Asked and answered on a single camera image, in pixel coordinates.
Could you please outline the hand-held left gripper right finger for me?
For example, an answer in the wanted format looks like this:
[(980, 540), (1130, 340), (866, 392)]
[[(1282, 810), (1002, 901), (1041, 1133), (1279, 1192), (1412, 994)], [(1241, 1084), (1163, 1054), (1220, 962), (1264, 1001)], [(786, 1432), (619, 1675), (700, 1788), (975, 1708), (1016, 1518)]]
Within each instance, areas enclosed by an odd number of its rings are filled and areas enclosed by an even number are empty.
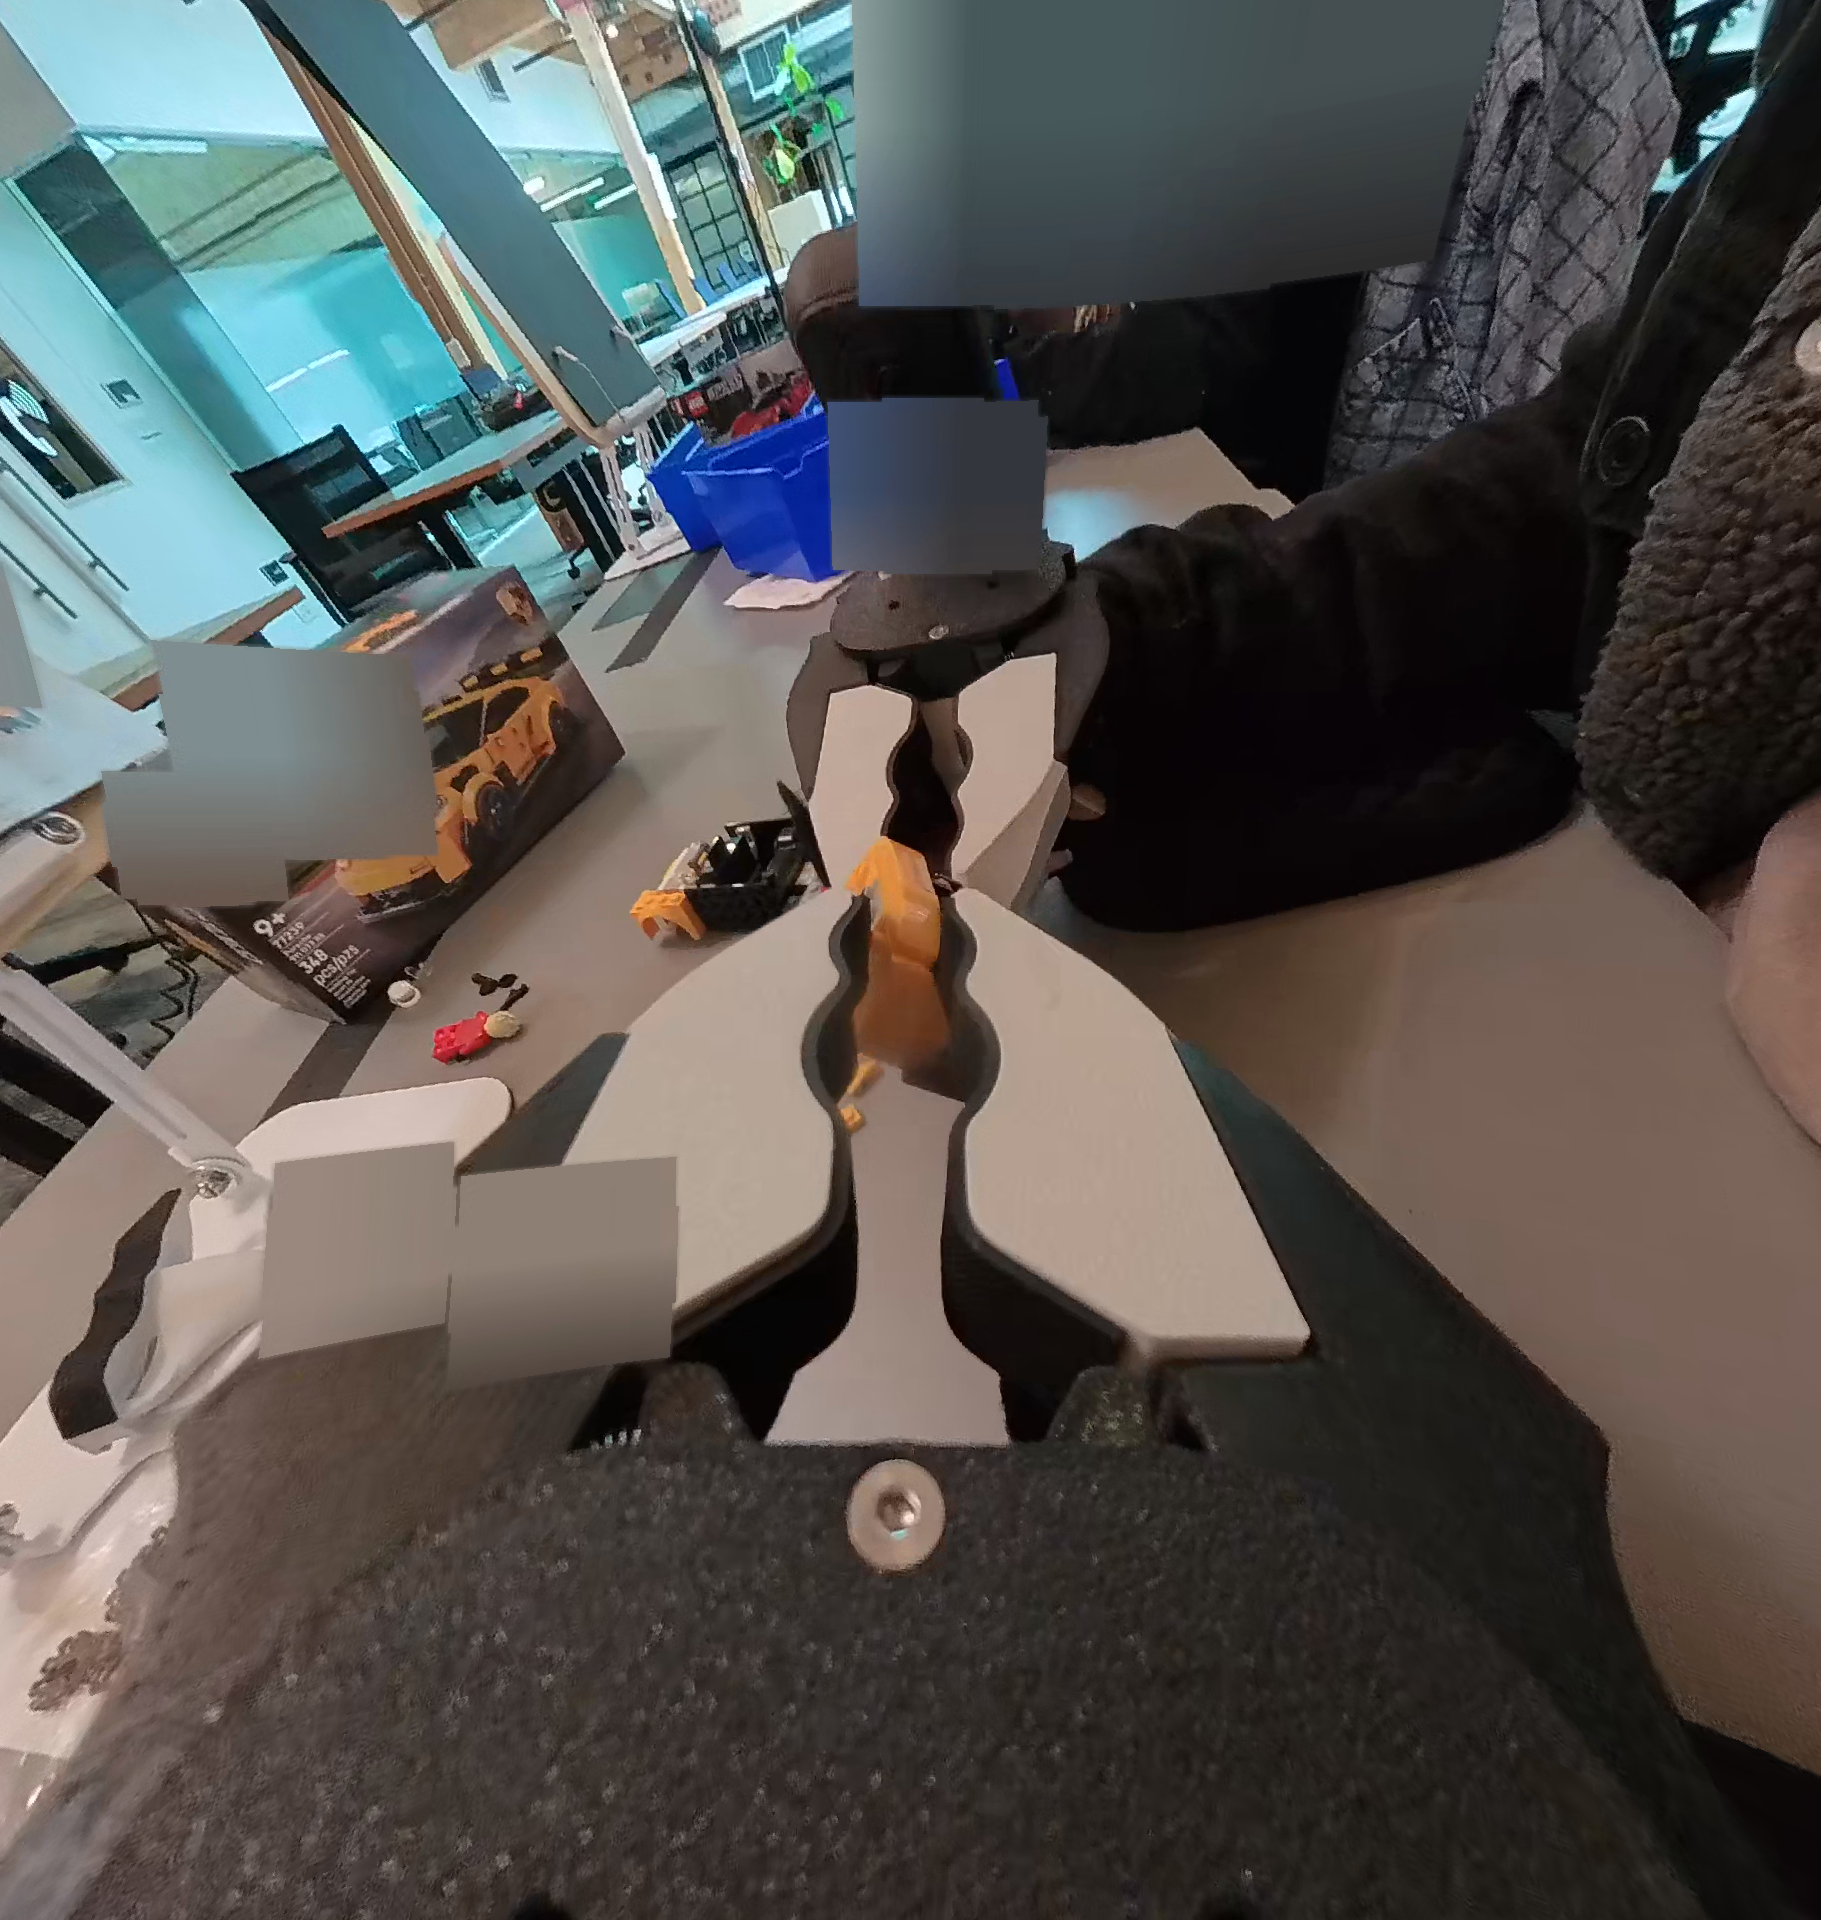
[(1287, 1361), (1309, 1343), (1172, 1031), (986, 893), (945, 903), (948, 1328), (996, 1374)]

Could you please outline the black and orange car chassis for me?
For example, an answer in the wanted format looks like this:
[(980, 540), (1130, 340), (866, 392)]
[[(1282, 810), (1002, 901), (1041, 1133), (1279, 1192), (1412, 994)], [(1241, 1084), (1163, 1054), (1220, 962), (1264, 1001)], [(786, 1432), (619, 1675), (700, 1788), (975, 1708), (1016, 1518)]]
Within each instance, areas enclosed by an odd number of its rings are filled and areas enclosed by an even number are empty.
[(651, 941), (743, 937), (829, 884), (808, 805), (783, 782), (778, 795), (778, 816), (724, 825), (688, 843), (657, 887), (634, 900), (631, 919)]

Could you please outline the lego instruction booklet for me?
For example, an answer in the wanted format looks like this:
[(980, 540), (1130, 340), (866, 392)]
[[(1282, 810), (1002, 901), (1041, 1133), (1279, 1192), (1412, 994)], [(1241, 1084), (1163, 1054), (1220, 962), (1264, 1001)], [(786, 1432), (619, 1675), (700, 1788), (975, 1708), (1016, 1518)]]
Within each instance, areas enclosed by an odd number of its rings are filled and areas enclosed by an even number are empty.
[(34, 662), (38, 702), (0, 707), (0, 837), (163, 749), (151, 716)]

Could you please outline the orange black lego car assembly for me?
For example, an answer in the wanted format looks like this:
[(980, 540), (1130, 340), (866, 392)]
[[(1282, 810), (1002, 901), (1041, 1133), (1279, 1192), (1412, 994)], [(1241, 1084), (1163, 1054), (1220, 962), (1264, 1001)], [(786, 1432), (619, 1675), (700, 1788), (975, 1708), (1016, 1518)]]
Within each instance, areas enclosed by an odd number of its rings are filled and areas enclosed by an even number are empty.
[(859, 1102), (886, 1067), (903, 1080), (934, 1068), (948, 1045), (939, 988), (942, 901), (922, 852), (877, 837), (846, 887), (868, 900), (868, 974), (852, 1015), (857, 1064), (839, 1099), (847, 1131), (862, 1125)]

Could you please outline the blue plastic bin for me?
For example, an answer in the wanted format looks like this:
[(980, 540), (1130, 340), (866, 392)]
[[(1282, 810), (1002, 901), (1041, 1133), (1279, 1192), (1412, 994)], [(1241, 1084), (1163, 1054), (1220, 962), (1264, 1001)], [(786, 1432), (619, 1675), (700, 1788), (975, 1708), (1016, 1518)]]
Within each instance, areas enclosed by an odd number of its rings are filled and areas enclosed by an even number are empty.
[(724, 473), (719, 459), (733, 449), (729, 439), (706, 441), (705, 433), (690, 421), (648, 468), (648, 484), (657, 502), (692, 552), (724, 543), (716, 486)]
[(832, 574), (827, 429), (812, 399), (798, 415), (709, 447), (692, 465), (692, 494), (739, 571), (798, 582)]

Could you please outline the black white stand clamp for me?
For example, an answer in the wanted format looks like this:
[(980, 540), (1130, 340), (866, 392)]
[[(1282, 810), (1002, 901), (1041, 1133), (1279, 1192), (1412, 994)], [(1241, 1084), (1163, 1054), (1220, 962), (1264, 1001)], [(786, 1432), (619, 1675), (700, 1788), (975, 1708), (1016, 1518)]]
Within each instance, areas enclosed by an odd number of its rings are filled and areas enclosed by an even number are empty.
[(48, 1380), (52, 1420), (73, 1448), (178, 1426), (257, 1352), (264, 1249), (166, 1260), (175, 1215), (164, 1193), (117, 1238), (83, 1334)]

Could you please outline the grey fleece jacket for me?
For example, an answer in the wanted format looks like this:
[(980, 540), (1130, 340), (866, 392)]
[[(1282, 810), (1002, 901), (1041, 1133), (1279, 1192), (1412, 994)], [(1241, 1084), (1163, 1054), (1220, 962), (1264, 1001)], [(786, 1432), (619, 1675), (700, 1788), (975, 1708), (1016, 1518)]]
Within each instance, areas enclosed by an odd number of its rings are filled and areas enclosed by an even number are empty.
[(1579, 763), (1608, 833), (1685, 891), (1821, 788), (1821, 203), (1656, 489)]

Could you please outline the wooden pillar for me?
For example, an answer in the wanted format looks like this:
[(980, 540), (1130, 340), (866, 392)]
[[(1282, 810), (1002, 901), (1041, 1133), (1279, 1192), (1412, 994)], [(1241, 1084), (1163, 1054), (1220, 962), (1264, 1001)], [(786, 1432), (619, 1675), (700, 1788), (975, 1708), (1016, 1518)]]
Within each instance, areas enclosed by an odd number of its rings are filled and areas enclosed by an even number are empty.
[(582, 54), (587, 78), (600, 100), (609, 130), (617, 142), (617, 150), (636, 188), (636, 197), (645, 209), (647, 223), (656, 235), (665, 273), (677, 292), (677, 302), (686, 316), (703, 308), (700, 293), (692, 273), (692, 261), (677, 226), (677, 206), (660, 177), (657, 159), (647, 150), (642, 133), (634, 120), (631, 103), (623, 89), (611, 54), (611, 40), (595, 4), (580, 4), (574, 12), (571, 37)]
[(394, 163), (298, 59), (278, 54), (278, 61), (388, 253), (399, 280), (436, 332), (451, 361), (460, 370), (491, 369), (498, 373), (501, 364), (492, 356), (491, 338), (436, 248), (429, 213), (417, 209)]

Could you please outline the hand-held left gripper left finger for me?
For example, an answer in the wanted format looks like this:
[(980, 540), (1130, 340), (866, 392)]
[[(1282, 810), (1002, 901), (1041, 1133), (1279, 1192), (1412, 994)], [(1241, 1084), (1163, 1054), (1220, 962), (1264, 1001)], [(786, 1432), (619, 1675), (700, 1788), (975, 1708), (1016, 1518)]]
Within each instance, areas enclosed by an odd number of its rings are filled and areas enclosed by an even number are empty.
[(672, 1331), (724, 1319), (835, 1237), (847, 1147), (832, 1110), (835, 1020), (859, 900), (812, 897), (718, 946), (647, 1006), (566, 1166), (675, 1168)]

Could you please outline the potted plant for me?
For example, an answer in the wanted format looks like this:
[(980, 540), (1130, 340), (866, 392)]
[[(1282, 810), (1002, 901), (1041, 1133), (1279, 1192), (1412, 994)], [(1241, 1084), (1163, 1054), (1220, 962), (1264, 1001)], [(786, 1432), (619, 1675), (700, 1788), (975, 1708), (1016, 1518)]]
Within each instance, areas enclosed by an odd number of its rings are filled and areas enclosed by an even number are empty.
[(778, 113), (760, 133), (760, 163), (778, 203), (821, 195), (831, 226), (851, 225), (855, 197), (837, 135), (842, 105), (814, 78), (790, 38), (782, 42), (774, 75)]

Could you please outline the blue plaid cloth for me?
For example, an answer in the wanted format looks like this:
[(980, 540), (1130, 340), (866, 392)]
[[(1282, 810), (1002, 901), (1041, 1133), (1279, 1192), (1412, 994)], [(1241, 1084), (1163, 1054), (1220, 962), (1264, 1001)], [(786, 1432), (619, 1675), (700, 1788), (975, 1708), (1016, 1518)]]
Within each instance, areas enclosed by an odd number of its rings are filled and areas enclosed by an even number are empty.
[(1547, 388), (1625, 284), (1678, 105), (1641, 1), (1505, 1), (1425, 261), (1362, 282), (1328, 489)]

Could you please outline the dark partition panel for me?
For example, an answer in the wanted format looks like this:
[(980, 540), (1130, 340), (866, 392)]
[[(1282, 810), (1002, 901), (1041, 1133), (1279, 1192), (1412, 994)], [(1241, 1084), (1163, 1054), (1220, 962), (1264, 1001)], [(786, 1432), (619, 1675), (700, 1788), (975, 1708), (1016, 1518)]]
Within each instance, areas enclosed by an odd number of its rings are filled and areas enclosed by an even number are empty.
[(249, 8), (429, 203), (497, 330), (526, 352), (533, 375), (559, 386), (559, 411), (574, 406), (587, 429), (606, 429), (660, 397), (648, 359), (385, 4)]

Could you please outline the person's right forearm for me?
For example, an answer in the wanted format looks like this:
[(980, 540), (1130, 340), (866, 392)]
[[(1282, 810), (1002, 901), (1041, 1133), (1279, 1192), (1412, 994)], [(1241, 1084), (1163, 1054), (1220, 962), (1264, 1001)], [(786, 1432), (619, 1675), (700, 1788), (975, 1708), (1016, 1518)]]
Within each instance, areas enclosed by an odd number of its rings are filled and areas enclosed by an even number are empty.
[(1279, 518), (1218, 507), (1098, 549), (1108, 660), (1068, 748), (1068, 903), (1204, 930), (1512, 852), (1574, 765), (1537, 722), (1596, 657), (1580, 456), (1613, 357)]

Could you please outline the wooden office desk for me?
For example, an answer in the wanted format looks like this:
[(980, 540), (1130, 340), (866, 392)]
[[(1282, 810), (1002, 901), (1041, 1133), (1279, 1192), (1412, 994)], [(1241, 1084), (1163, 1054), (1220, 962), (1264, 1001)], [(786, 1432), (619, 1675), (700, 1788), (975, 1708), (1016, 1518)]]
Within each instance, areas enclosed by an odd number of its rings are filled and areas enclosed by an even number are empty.
[(559, 415), (541, 415), (483, 435), (463, 449), (420, 468), (401, 489), (376, 494), (372, 502), (325, 523), (320, 535), (347, 540), (383, 524), (416, 524), (423, 532), (444, 561), (453, 569), (476, 567), (476, 557), (451, 527), (450, 502), (476, 492), (492, 477), (529, 482), (535, 467), (552, 452), (568, 452), (580, 441), (578, 433)]

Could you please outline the yellow car lego box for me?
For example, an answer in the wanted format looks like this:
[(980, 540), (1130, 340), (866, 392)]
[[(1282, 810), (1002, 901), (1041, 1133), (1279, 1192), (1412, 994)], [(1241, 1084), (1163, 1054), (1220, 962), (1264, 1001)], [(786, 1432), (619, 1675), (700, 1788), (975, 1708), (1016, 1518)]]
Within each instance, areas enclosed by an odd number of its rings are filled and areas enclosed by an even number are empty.
[(492, 882), (619, 765), (623, 743), (515, 566), (435, 571), (372, 600), (318, 657), (399, 660), (435, 782), (430, 852), (288, 867), (283, 900), (144, 915), (298, 1011), (372, 1020)]

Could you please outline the clear bag of dark pieces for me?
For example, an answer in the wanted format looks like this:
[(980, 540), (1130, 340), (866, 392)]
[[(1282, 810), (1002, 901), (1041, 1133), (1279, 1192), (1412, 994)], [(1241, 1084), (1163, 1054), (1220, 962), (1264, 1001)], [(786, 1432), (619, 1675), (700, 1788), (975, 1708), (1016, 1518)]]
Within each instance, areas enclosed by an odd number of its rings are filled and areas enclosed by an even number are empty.
[(123, 1656), (120, 1597), (164, 1523), (93, 1528), (63, 1553), (0, 1572), (0, 1753), (63, 1761)]

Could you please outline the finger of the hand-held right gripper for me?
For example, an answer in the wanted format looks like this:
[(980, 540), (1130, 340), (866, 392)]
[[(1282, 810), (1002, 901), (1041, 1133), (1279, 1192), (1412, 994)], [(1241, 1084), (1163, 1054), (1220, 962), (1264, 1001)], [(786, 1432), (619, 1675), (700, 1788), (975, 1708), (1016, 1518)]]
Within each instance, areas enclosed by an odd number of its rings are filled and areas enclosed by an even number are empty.
[(897, 808), (892, 763), (918, 720), (900, 689), (860, 686), (827, 698), (808, 811), (829, 891), (844, 891)]
[(1070, 786), (1056, 722), (1054, 654), (1006, 660), (955, 697), (969, 763), (951, 801), (948, 874), (1005, 909), (1037, 896), (1066, 821)]

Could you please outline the black office chair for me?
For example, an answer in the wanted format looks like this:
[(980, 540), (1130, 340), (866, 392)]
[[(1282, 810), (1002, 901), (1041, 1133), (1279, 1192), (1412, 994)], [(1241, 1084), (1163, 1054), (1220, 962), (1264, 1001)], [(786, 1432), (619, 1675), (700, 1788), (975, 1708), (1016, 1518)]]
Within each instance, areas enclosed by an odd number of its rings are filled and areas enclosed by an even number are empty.
[(370, 459), (337, 424), (293, 449), (230, 471), (320, 607), (350, 622), (385, 591), (447, 566), (436, 541), (408, 518), (329, 535), (325, 527), (388, 492)]

